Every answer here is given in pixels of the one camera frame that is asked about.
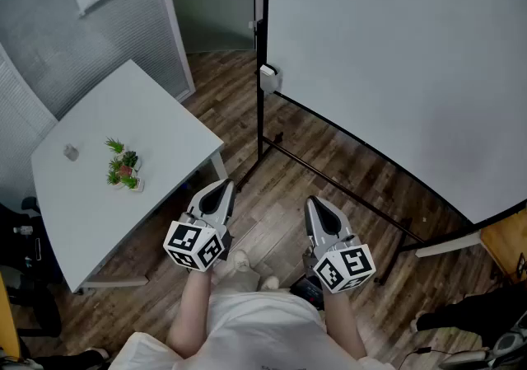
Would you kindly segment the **white furniture foot bar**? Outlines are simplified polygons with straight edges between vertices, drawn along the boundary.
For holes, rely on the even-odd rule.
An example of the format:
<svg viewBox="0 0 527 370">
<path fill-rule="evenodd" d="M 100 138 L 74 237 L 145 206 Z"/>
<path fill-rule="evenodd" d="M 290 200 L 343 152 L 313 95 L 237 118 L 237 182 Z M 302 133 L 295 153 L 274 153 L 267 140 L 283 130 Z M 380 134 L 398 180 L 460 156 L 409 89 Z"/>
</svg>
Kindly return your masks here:
<svg viewBox="0 0 527 370">
<path fill-rule="evenodd" d="M 418 258 L 441 255 L 451 251 L 457 251 L 471 246 L 481 244 L 480 231 L 473 232 L 463 237 L 455 238 L 451 241 L 444 241 L 434 246 L 419 248 L 415 251 L 415 256 Z"/>
</svg>

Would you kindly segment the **person's beige trousers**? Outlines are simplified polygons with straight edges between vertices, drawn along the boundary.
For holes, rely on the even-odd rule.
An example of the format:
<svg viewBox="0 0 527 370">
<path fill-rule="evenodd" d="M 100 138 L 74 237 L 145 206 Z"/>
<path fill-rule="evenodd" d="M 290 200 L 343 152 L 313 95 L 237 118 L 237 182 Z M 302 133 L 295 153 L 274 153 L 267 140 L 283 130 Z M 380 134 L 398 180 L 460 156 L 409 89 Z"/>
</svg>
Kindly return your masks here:
<svg viewBox="0 0 527 370">
<path fill-rule="evenodd" d="M 261 291 L 260 286 L 265 279 L 252 268 L 246 272 L 232 271 L 213 290 L 213 295 L 245 294 L 245 293 L 275 293 L 276 291 Z"/>
</svg>

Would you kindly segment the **black waist device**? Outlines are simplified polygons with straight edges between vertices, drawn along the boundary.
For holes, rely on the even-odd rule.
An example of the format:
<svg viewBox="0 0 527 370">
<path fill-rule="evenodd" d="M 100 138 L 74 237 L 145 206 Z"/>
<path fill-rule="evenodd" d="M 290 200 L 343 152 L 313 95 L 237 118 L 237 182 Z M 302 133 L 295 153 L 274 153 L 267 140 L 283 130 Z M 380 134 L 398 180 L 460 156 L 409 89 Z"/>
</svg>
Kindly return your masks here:
<svg viewBox="0 0 527 370">
<path fill-rule="evenodd" d="M 289 288 L 289 292 L 303 298 L 318 311 L 324 310 L 324 294 L 316 276 L 302 276 Z"/>
</svg>

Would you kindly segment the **grey metallic device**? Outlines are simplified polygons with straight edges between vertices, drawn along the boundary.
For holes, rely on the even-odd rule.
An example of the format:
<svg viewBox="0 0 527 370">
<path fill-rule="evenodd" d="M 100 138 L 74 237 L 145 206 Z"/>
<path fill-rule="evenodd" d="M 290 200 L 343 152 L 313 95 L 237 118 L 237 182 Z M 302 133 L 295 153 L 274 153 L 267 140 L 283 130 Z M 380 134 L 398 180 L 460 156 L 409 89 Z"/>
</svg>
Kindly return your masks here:
<svg viewBox="0 0 527 370">
<path fill-rule="evenodd" d="M 456 353 L 439 365 L 440 370 L 494 370 L 527 358 L 527 311 L 487 351 Z"/>
</svg>

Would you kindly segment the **person's left forearm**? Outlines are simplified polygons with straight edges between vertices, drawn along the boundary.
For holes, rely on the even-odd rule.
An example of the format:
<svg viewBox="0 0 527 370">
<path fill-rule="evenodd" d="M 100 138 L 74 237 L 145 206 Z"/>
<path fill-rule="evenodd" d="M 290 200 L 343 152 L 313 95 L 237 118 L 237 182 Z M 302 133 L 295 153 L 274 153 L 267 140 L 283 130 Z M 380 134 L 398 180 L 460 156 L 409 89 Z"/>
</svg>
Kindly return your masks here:
<svg viewBox="0 0 527 370">
<path fill-rule="evenodd" d="M 189 273 L 179 310 L 166 337 L 166 344 L 181 358 L 194 356 L 207 339 L 211 290 L 211 270 L 206 272 L 192 270 Z"/>
</svg>

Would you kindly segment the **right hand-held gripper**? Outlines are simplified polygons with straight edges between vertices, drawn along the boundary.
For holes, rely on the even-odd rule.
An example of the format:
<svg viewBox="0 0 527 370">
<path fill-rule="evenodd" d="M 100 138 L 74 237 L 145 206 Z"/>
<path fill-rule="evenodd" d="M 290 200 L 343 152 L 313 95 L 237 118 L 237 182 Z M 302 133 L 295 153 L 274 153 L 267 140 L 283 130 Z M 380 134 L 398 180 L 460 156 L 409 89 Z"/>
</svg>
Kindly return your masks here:
<svg viewBox="0 0 527 370">
<path fill-rule="evenodd" d="M 306 200 L 304 212 L 310 240 L 303 255 L 307 278 L 315 278 L 330 293 L 341 293 L 359 287 L 376 272 L 369 246 L 352 234 L 339 208 L 313 196 Z M 334 237 L 320 237 L 324 232 Z"/>
</svg>

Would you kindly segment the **person's left white shoe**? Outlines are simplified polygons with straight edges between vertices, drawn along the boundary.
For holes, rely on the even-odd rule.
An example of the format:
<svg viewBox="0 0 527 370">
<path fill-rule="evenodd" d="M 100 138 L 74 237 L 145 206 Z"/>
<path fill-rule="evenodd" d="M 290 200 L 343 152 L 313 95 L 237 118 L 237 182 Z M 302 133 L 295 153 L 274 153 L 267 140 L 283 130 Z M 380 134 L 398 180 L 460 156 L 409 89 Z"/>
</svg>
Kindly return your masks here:
<svg viewBox="0 0 527 370">
<path fill-rule="evenodd" d="M 246 272 L 251 270 L 250 260 L 243 250 L 237 250 L 233 254 L 233 265 L 237 272 Z"/>
</svg>

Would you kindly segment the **whiteboard on black stand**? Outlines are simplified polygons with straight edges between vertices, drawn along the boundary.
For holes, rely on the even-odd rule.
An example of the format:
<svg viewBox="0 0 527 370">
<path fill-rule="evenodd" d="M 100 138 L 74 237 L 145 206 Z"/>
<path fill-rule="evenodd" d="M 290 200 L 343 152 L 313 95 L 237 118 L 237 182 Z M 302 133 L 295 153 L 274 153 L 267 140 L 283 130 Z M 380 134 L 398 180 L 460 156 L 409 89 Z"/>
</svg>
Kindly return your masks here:
<svg viewBox="0 0 527 370">
<path fill-rule="evenodd" d="M 527 0 L 262 0 L 276 96 L 405 171 L 465 220 L 415 251 L 527 208 Z"/>
</svg>

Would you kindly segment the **yellow wooden cabinet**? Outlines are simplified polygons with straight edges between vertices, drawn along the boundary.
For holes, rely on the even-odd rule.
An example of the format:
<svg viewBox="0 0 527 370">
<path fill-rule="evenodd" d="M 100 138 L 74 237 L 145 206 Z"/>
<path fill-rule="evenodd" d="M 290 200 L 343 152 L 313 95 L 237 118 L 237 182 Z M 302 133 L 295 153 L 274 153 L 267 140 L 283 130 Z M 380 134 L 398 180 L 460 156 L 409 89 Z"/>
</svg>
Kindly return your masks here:
<svg viewBox="0 0 527 370">
<path fill-rule="evenodd" d="M 481 242 L 513 282 L 527 280 L 527 208 L 481 230 Z"/>
</svg>

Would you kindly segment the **black office chair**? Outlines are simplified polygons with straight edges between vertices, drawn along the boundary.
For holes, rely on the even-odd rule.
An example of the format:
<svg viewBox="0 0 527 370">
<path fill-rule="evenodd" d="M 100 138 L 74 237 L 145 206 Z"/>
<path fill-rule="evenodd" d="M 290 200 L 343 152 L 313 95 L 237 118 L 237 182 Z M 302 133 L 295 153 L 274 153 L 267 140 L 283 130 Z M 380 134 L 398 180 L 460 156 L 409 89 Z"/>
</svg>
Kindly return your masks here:
<svg viewBox="0 0 527 370">
<path fill-rule="evenodd" d="M 50 284 L 61 284 L 63 274 L 44 227 L 35 197 L 21 201 L 24 213 L 0 203 L 0 268 L 11 274 L 5 278 L 9 301 L 30 307 L 39 325 L 37 329 L 19 329 L 22 337 L 57 338 L 62 323 Z"/>
</svg>

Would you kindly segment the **white table foot bar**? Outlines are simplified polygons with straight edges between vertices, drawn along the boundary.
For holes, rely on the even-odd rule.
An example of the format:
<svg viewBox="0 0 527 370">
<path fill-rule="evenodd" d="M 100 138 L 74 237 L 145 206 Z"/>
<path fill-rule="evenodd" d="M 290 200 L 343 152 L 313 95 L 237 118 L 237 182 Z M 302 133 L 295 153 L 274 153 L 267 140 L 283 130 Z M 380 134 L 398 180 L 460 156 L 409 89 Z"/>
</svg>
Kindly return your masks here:
<svg viewBox="0 0 527 370">
<path fill-rule="evenodd" d="M 87 279 L 76 291 L 83 293 L 89 288 L 127 288 L 141 287 L 148 284 L 149 279 L 146 276 L 137 277 L 114 277 L 114 276 L 92 276 Z"/>
</svg>

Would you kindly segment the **person's right forearm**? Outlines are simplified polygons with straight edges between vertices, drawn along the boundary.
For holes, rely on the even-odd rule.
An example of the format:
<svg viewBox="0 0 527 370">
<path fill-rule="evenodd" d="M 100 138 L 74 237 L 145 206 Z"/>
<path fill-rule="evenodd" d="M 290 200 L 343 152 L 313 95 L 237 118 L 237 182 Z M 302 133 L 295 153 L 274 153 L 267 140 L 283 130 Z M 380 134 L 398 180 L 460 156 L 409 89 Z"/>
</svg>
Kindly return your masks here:
<svg viewBox="0 0 527 370">
<path fill-rule="evenodd" d="M 348 295 L 331 293 L 327 288 L 323 288 L 323 295 L 328 335 L 354 359 L 367 356 Z"/>
</svg>

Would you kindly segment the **white table leg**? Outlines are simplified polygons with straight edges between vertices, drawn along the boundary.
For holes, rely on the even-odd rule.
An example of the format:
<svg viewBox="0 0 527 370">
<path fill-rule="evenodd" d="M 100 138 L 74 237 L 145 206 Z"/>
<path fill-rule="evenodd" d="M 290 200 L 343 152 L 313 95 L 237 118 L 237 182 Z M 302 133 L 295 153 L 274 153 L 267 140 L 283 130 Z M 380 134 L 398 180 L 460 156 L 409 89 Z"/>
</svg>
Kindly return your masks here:
<svg viewBox="0 0 527 370">
<path fill-rule="evenodd" d="M 224 179 L 227 179 L 229 177 L 228 173 L 226 171 L 224 162 L 222 160 L 222 156 L 221 156 L 221 154 L 219 152 L 216 152 L 213 155 L 211 155 L 210 161 L 211 161 L 212 166 L 214 167 L 214 169 L 215 169 L 215 171 L 217 173 L 217 176 L 218 176 L 218 178 L 220 180 L 224 180 Z"/>
</svg>

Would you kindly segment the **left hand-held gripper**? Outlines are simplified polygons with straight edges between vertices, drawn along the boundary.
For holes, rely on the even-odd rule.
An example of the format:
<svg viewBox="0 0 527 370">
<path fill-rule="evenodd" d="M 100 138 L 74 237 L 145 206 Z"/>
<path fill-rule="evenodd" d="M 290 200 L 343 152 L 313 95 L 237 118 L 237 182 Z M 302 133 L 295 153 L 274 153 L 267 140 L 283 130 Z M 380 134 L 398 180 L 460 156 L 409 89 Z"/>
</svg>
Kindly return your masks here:
<svg viewBox="0 0 527 370">
<path fill-rule="evenodd" d="M 188 212 L 170 224 L 163 248 L 179 266 L 205 272 L 226 260 L 233 237 L 227 229 L 236 197 L 233 180 L 218 180 L 201 189 Z"/>
</svg>

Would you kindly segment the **person's white t-shirt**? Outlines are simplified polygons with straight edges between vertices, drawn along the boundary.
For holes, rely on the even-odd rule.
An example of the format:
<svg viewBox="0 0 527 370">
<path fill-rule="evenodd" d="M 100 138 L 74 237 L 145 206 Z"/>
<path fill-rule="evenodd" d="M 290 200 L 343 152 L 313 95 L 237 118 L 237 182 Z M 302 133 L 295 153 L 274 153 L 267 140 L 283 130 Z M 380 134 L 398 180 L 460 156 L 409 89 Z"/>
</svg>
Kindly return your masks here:
<svg viewBox="0 0 527 370">
<path fill-rule="evenodd" d="M 109 370 L 395 370 L 354 359 L 324 330 L 316 309 L 285 293 L 214 294 L 208 337 L 182 358 L 149 334 L 132 334 Z"/>
</svg>

